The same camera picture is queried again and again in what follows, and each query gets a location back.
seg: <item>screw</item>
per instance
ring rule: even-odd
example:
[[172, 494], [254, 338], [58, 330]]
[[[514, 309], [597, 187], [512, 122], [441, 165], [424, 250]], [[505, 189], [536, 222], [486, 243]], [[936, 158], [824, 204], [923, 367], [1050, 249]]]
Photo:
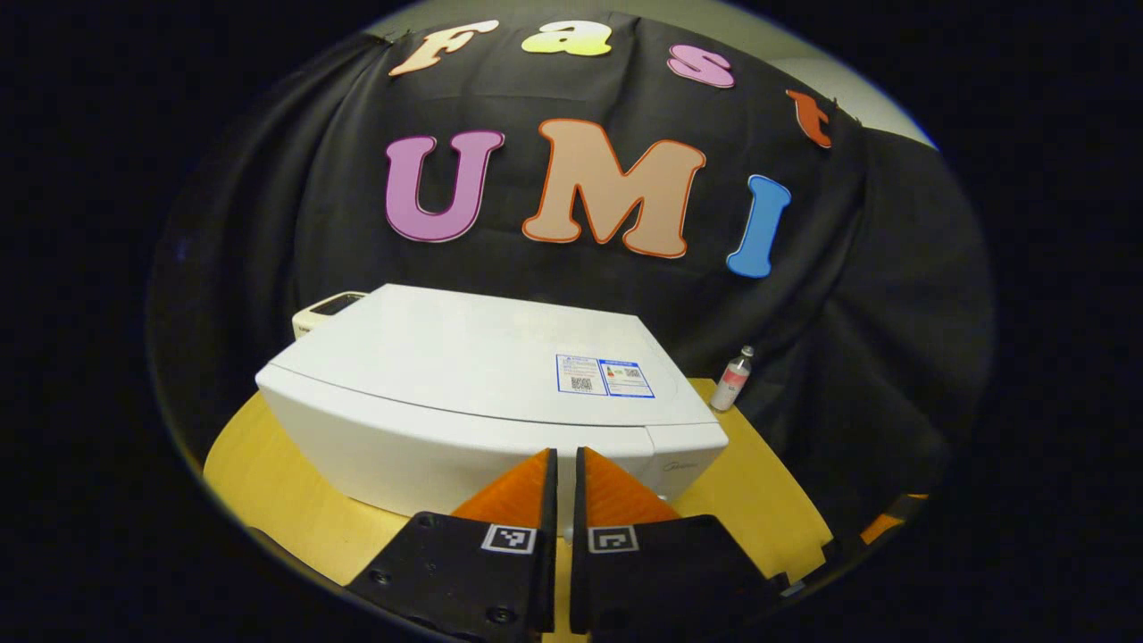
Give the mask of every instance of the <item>screw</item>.
[[499, 625], [507, 625], [515, 620], [515, 612], [507, 608], [488, 608], [488, 620]]

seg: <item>white box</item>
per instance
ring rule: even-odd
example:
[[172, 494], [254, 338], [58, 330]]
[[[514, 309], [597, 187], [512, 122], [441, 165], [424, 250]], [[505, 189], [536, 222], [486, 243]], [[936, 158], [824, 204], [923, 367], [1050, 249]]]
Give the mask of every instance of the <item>white box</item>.
[[407, 516], [451, 513], [553, 448], [567, 535], [577, 448], [613, 459], [670, 501], [727, 444], [631, 314], [387, 283], [255, 379], [326, 480]]

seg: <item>foam letter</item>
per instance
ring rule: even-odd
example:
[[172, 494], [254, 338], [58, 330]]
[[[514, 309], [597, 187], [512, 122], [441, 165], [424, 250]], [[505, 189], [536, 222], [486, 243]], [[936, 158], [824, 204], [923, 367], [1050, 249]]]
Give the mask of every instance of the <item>foam letter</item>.
[[786, 96], [793, 98], [798, 124], [801, 126], [806, 136], [809, 136], [809, 139], [818, 145], [830, 148], [833, 143], [829, 136], [822, 132], [822, 123], [830, 122], [830, 116], [817, 107], [817, 102], [810, 96], [792, 89], [786, 89]]
[[713, 87], [734, 87], [734, 77], [727, 71], [730, 63], [718, 54], [712, 54], [690, 45], [671, 47], [671, 58], [666, 66], [682, 78], [690, 78]]
[[634, 227], [623, 235], [629, 249], [674, 258], [687, 252], [682, 223], [690, 183], [706, 164], [701, 151], [677, 140], [658, 140], [626, 172], [620, 167], [604, 128], [585, 120], [552, 119], [539, 124], [552, 144], [539, 211], [523, 222], [523, 234], [537, 241], [567, 243], [580, 238], [572, 218], [578, 190], [591, 233], [606, 243], [628, 215], [642, 203]]
[[394, 140], [389, 155], [389, 186], [385, 190], [385, 216], [398, 234], [414, 241], [450, 241], [477, 222], [485, 188], [485, 171], [493, 150], [504, 144], [499, 131], [465, 131], [453, 137], [459, 152], [453, 204], [442, 212], [421, 209], [417, 192], [425, 156], [437, 146], [432, 136]]
[[742, 242], [726, 257], [726, 266], [736, 274], [760, 279], [770, 273], [770, 246], [774, 244], [782, 210], [790, 204], [790, 190], [758, 174], [746, 180], [746, 186], [754, 194], [754, 200], [750, 203]]
[[400, 75], [410, 71], [431, 67], [440, 62], [440, 56], [437, 54], [441, 50], [451, 54], [467, 45], [469, 40], [472, 40], [472, 32], [488, 33], [498, 25], [499, 21], [485, 21], [482, 23], [466, 24], [430, 33], [425, 37], [425, 41], [421, 47], [409, 56], [409, 59], [389, 70], [389, 75]]
[[531, 54], [567, 51], [576, 56], [599, 56], [612, 50], [607, 38], [612, 27], [588, 21], [562, 21], [545, 24], [539, 33], [528, 38], [520, 47]]

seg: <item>black fabric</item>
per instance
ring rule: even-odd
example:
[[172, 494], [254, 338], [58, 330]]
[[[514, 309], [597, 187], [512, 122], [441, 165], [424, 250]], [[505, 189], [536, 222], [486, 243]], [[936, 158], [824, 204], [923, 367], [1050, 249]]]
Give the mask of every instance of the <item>black fabric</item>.
[[[527, 54], [520, 42], [566, 15], [496, 16], [434, 67], [387, 72], [423, 33], [352, 38], [285, 80], [218, 146], [174, 212], [151, 300], [153, 369], [168, 420], [205, 458], [254, 392], [254, 373], [293, 341], [290, 315], [342, 290], [401, 282], [638, 314], [688, 377], [717, 378], [750, 344], [746, 415], [837, 533], [863, 529], [901, 493], [940, 480], [973, 424], [992, 345], [986, 263], [972, 210], [940, 154], [864, 129], [788, 74], [704, 37], [621, 14], [604, 57]], [[441, 25], [440, 29], [457, 26]], [[732, 58], [718, 89], [666, 67], [687, 43]], [[800, 129], [793, 89], [829, 115], [832, 147]], [[695, 176], [687, 254], [665, 259], [526, 238], [549, 160], [537, 127], [601, 124], [630, 168], [656, 140], [706, 155]], [[448, 140], [495, 129], [475, 225], [410, 241], [385, 218], [386, 146], [431, 135], [421, 204], [451, 202]], [[762, 279], [730, 272], [751, 204], [748, 177], [786, 186]], [[575, 218], [584, 224], [581, 202]]]

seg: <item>yellow tabletop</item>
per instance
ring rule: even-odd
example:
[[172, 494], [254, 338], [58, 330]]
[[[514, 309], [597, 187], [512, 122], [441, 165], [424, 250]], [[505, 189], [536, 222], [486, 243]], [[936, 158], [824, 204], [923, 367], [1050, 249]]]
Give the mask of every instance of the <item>yellow tabletop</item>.
[[[703, 400], [714, 393], [710, 380], [690, 384]], [[797, 582], [825, 562], [822, 546], [833, 537], [742, 413], [732, 409], [717, 416], [729, 444], [672, 505], [684, 516], [718, 516], [767, 578], [785, 572]], [[203, 475], [240, 521], [338, 585], [353, 580], [408, 521], [338, 493], [290, 441], [261, 395], [223, 429]], [[555, 554], [555, 633], [544, 641], [583, 641], [568, 630], [572, 547], [557, 539]]]

